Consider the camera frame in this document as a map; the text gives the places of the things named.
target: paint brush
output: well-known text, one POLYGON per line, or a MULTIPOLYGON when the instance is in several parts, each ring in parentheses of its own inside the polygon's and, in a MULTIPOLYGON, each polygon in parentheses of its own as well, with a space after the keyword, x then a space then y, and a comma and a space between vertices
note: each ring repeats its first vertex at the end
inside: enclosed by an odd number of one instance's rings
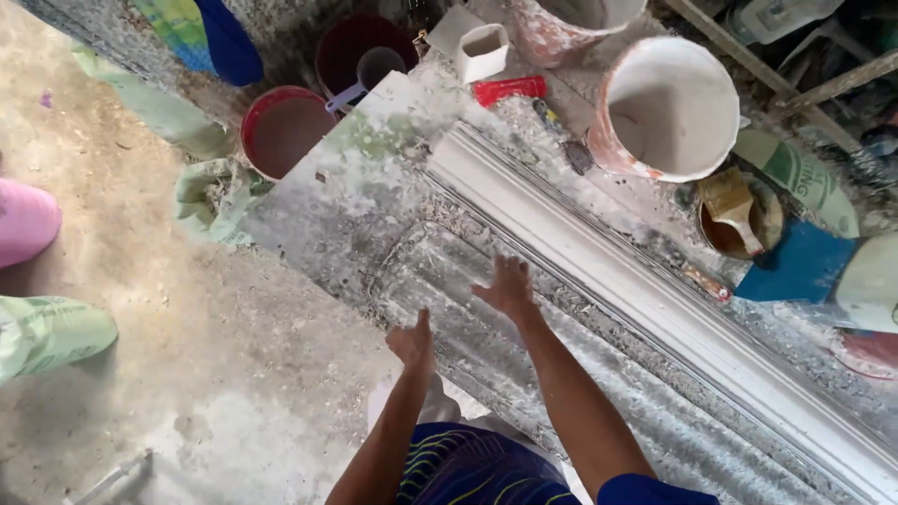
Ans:
POLYGON ((764 247, 754 236, 749 215, 754 205, 752 193, 736 167, 699 181, 699 195, 711 219, 735 228, 745 243, 745 250, 752 256, 764 252, 764 247))

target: plastic bucket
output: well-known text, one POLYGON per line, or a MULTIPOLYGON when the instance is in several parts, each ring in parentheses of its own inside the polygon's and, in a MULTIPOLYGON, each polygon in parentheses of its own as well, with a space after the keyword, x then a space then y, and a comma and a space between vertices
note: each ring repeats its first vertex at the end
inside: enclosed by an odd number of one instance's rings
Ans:
POLYGON ((243 116, 240 140, 252 166, 277 182, 336 124, 320 96, 299 86, 280 86, 252 103, 243 116))
POLYGON ((0 179, 0 268, 37 256, 61 225, 62 210, 52 195, 0 179))
POLYGON ((739 96, 720 62, 675 37, 627 49, 596 94, 586 136, 595 162, 621 175, 686 182, 711 175, 739 132, 739 96))
POLYGON ((536 66, 555 68, 627 28, 646 0, 512 0, 511 5, 518 50, 536 66))
MULTIPOLYGON (((315 51, 315 75, 328 100, 358 80, 359 60, 370 49, 390 48, 402 57, 406 71, 418 64, 418 50, 406 33, 380 16, 356 14, 327 31, 315 51)), ((340 107, 350 112, 361 97, 340 107)))

